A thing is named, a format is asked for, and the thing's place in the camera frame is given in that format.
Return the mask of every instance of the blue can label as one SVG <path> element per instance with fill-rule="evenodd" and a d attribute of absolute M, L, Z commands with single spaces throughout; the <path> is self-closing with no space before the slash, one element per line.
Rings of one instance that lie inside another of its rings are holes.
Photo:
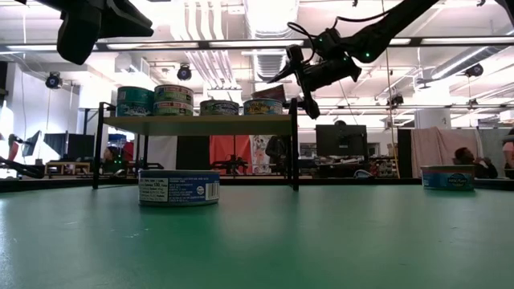
<path fill-rule="evenodd" d="M 141 177 L 139 200 L 190 203 L 219 199 L 219 176 Z"/>
<path fill-rule="evenodd" d="M 423 172 L 423 186 L 428 189 L 473 189 L 473 176 L 471 173 L 455 172 Z"/>

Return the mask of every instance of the tuna can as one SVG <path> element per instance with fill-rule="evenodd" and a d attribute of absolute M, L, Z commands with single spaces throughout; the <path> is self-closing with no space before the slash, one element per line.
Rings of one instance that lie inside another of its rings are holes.
<path fill-rule="evenodd" d="M 142 206 L 201 206 L 218 200 L 218 172 L 160 169 L 139 172 Z"/>
<path fill-rule="evenodd" d="M 153 92 L 144 88 L 118 88 L 116 116 L 150 116 L 153 112 Z"/>
<path fill-rule="evenodd" d="M 423 188 L 443 190 L 473 190 L 473 165 L 422 166 Z"/>
<path fill-rule="evenodd" d="M 153 114 L 155 116 L 192 116 L 193 91 L 180 85 L 155 87 Z"/>
<path fill-rule="evenodd" d="M 272 99 L 248 100 L 243 104 L 245 115 L 277 115 L 282 114 L 282 103 Z"/>
<path fill-rule="evenodd" d="M 200 103 L 200 116 L 237 116 L 239 104 L 228 100 L 206 100 Z"/>

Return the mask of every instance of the ceiling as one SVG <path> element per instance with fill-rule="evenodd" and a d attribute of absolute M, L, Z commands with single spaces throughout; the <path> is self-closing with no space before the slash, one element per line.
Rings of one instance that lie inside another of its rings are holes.
<path fill-rule="evenodd" d="M 109 42 L 119 41 L 141 41 L 141 40 L 174 40 L 171 29 L 176 29 L 177 24 L 170 20 L 170 2 L 146 2 L 145 0 L 131 0 L 131 2 L 141 9 L 147 17 L 154 22 L 154 36 L 147 39 L 109 39 Z M 263 5 L 273 7 L 277 1 L 262 0 Z M 302 25 L 309 33 L 317 35 L 326 27 L 333 24 L 336 16 L 347 18 L 365 18 L 382 12 L 382 9 L 389 9 L 397 5 L 400 1 L 384 1 L 382 7 L 381 0 L 360 0 L 357 7 L 352 7 L 353 0 L 348 1 L 326 1 L 326 0 L 300 0 L 297 22 Z M 476 0 L 446 0 L 436 4 L 424 15 L 411 23 L 398 37 L 414 36 L 472 36 L 472 35 L 497 35 L 498 31 L 506 26 L 512 27 L 507 13 L 494 1 L 486 1 L 485 5 L 478 7 Z M 55 43 L 57 30 L 61 20 L 59 12 L 51 8 L 41 6 L 37 2 L 28 2 L 28 6 L 19 5 L 13 0 L 0 0 L 0 42 L 1 43 Z M 245 22 L 243 1 L 228 0 L 222 1 L 222 32 L 227 39 L 247 39 L 247 24 Z M 359 31 L 362 27 L 371 22 L 351 23 L 340 22 L 337 26 L 342 36 L 350 36 Z M 197 27 L 200 27 L 200 20 L 197 19 Z M 293 35 L 293 38 L 304 38 L 303 35 Z M 363 72 L 356 83 L 350 78 L 335 82 L 314 92 L 320 106 L 324 105 L 346 105 L 344 96 L 347 96 L 351 104 L 373 105 L 379 102 L 386 104 L 389 97 L 387 88 L 389 83 L 394 84 L 404 79 L 402 85 L 394 92 L 401 92 L 406 104 L 425 104 L 429 100 L 421 100 L 419 97 L 412 97 L 414 89 L 416 69 L 438 67 L 441 64 L 453 59 L 468 47 L 424 47 L 424 48 L 390 48 L 381 55 L 375 62 L 362 65 Z M 178 83 L 176 71 L 179 63 L 187 63 L 188 58 L 183 51 L 160 51 L 160 52 L 129 52 L 132 59 L 145 59 L 151 69 L 151 78 L 156 83 Z M 310 55 L 310 51 L 304 50 L 305 55 Z M 114 59 L 118 53 L 93 53 L 86 62 L 90 67 L 85 71 L 93 71 L 98 76 L 109 79 L 111 83 L 125 85 L 132 82 L 133 77 L 115 70 Z M 19 61 L 19 59 L 4 56 L 4 60 Z M 242 51 L 228 51 L 230 65 L 234 72 L 237 84 L 241 87 L 241 97 L 248 99 L 250 94 L 263 86 L 259 79 L 255 77 L 253 70 L 252 57 L 242 55 Z M 66 63 L 56 53 L 46 54 L 27 54 L 25 61 L 36 71 L 51 69 L 51 65 L 56 63 Z M 444 81 L 433 83 L 433 86 L 447 86 L 449 95 L 438 101 L 445 104 L 457 103 L 465 104 L 470 96 L 487 96 L 487 92 L 508 86 L 512 83 L 510 75 L 514 73 L 514 51 L 512 48 L 502 50 L 500 53 L 489 57 L 480 62 L 484 68 L 484 74 L 478 78 L 465 76 L 451 76 Z M 68 64 L 64 77 L 67 80 L 74 80 L 83 83 L 84 78 L 91 76 L 84 73 L 84 68 Z M 204 81 L 194 70 L 193 78 L 182 85 L 193 88 L 198 93 L 198 100 L 207 98 Z M 292 77 L 286 79 L 284 88 L 287 96 L 298 96 L 301 93 L 296 85 L 296 80 Z M 214 98 L 226 93 L 207 92 Z M 506 90 L 497 96 L 479 101 L 480 104 L 502 104 L 514 100 L 514 89 Z M 490 118 L 501 110 L 488 110 L 483 113 L 476 113 L 473 117 Z M 348 110 L 326 110 L 331 116 L 325 117 L 326 121 L 332 121 L 332 115 L 349 114 Z M 387 111 L 363 112 L 353 110 L 352 113 L 358 114 L 358 118 L 363 121 L 366 115 L 381 115 Z M 457 113 L 467 113 L 467 111 L 455 111 Z M 342 119 L 352 123 L 352 117 Z M 305 121 L 305 126 L 311 126 L 311 121 Z"/>

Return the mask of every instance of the black shelf frame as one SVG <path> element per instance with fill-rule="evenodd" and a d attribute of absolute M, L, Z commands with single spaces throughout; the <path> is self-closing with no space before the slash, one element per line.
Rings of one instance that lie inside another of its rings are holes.
<path fill-rule="evenodd" d="M 299 179 L 300 179 L 300 167 L 298 166 L 298 157 L 299 157 L 299 144 L 298 144 L 298 99 L 293 98 L 290 104 L 285 104 L 284 106 L 289 108 L 289 115 L 291 116 L 291 141 L 287 143 L 288 154 L 286 156 L 287 162 L 287 183 L 290 185 L 294 191 L 298 191 L 299 189 Z M 93 189 L 98 189 L 100 184 L 100 158 L 101 158 L 101 148 L 102 148 L 102 134 L 104 132 L 104 111 L 114 112 L 116 111 L 116 105 L 100 102 L 98 107 L 98 127 L 96 129 L 96 143 L 95 143 L 95 163 L 93 166 Z M 148 141 L 149 136 L 144 136 L 144 148 L 143 148 L 143 164 L 142 169 L 148 168 Z M 137 134 L 136 138 L 137 142 L 137 150 L 136 150 L 136 170 L 139 169 L 139 156 L 140 149 L 139 145 L 141 143 L 141 135 Z M 273 185 L 275 182 L 260 180 L 263 185 Z"/>

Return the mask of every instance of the camera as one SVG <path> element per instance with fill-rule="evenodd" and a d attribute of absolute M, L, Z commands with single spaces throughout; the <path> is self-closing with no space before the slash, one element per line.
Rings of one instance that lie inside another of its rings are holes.
<path fill-rule="evenodd" d="M 50 76 L 48 76 L 47 81 L 45 81 L 45 85 L 50 89 L 61 88 L 63 86 L 63 79 L 61 79 L 60 73 L 50 72 Z"/>
<path fill-rule="evenodd" d="M 191 70 L 189 64 L 183 63 L 180 65 L 180 69 L 177 72 L 177 78 L 183 81 L 191 79 Z"/>

